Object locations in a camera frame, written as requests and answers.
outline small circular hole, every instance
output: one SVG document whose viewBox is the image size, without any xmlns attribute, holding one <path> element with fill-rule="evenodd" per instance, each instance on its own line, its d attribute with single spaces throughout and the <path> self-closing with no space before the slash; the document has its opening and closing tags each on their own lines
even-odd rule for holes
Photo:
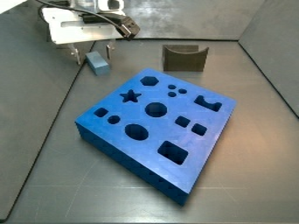
<svg viewBox="0 0 299 224">
<path fill-rule="evenodd" d="M 120 121 L 120 117 L 117 115 L 112 115 L 108 119 L 106 119 L 108 123 L 110 124 L 116 124 Z"/>
<path fill-rule="evenodd" d="M 169 85 L 168 88 L 169 89 L 176 89 L 176 86 L 174 85 Z"/>
<path fill-rule="evenodd" d="M 174 96 L 176 96 L 176 93 L 174 93 L 174 92 L 169 92 L 168 95 L 169 95 L 170 97 L 174 97 Z"/>
<path fill-rule="evenodd" d="M 185 95 L 186 94 L 186 90 L 184 88 L 180 88 L 178 89 L 178 93 L 182 94 L 182 95 Z"/>
</svg>

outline blue foam block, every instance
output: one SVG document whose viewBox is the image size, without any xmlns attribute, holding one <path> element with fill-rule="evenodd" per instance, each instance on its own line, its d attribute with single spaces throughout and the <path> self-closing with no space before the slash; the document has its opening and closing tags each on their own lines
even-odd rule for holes
<svg viewBox="0 0 299 224">
<path fill-rule="evenodd" d="M 76 120 L 78 133 L 180 205 L 236 102 L 142 70 Z"/>
<path fill-rule="evenodd" d="M 86 53 L 86 61 L 96 75 L 106 74 L 109 72 L 109 65 L 97 52 Z"/>
</svg>

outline circular hole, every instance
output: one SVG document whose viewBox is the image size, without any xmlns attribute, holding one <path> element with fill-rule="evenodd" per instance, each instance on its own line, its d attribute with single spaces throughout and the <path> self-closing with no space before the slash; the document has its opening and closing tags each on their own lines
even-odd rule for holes
<svg viewBox="0 0 299 224">
<path fill-rule="evenodd" d="M 176 86 L 174 85 L 169 85 L 168 88 L 169 89 L 176 89 Z"/>
<path fill-rule="evenodd" d="M 120 117 L 118 117 L 117 115 L 112 115 L 112 116 L 106 119 L 106 121 L 108 121 L 110 124 L 116 124 L 116 123 L 118 123 L 118 121 L 120 121 Z"/>
<path fill-rule="evenodd" d="M 166 107 L 160 102 L 152 102 L 145 106 L 144 112 L 152 117 L 160 117 L 166 114 Z"/>
<path fill-rule="evenodd" d="M 178 89 L 178 93 L 182 94 L 182 95 L 185 95 L 186 94 L 186 90 L 184 88 L 180 88 Z"/>
<path fill-rule="evenodd" d="M 142 141 L 148 138 L 148 131 L 138 124 L 128 124 L 125 126 L 125 134 L 137 141 Z"/>
<path fill-rule="evenodd" d="M 174 93 L 174 92 L 169 92 L 168 95 L 169 95 L 170 97 L 174 97 L 174 96 L 176 96 L 176 93 Z"/>
</svg>

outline square hole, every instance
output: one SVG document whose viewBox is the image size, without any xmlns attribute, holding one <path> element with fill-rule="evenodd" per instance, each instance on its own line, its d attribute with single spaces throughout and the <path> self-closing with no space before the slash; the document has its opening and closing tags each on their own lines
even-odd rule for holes
<svg viewBox="0 0 299 224">
<path fill-rule="evenodd" d="M 186 119 L 186 118 L 182 117 L 182 116 L 178 116 L 178 117 L 176 118 L 176 120 L 174 120 L 174 123 L 176 123 L 177 125 L 180 125 L 181 127 L 184 127 L 184 128 L 188 126 L 189 122 L 190 122 L 190 120 Z"/>
<path fill-rule="evenodd" d="M 190 131 L 197 134 L 198 136 L 204 136 L 206 128 L 197 123 L 193 124 Z"/>
</svg>

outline gray table surface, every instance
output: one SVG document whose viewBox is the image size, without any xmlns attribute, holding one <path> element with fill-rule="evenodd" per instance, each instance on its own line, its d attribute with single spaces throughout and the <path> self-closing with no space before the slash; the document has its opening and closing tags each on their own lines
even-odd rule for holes
<svg viewBox="0 0 299 224">
<path fill-rule="evenodd" d="M 142 68 L 161 70 L 162 44 L 209 47 L 202 73 L 172 76 L 237 100 L 178 206 L 80 139 L 76 117 Z M 105 42 L 93 51 L 105 55 Z M 110 74 L 80 71 L 7 223 L 297 222 L 299 122 L 237 42 L 117 41 Z"/>
</svg>

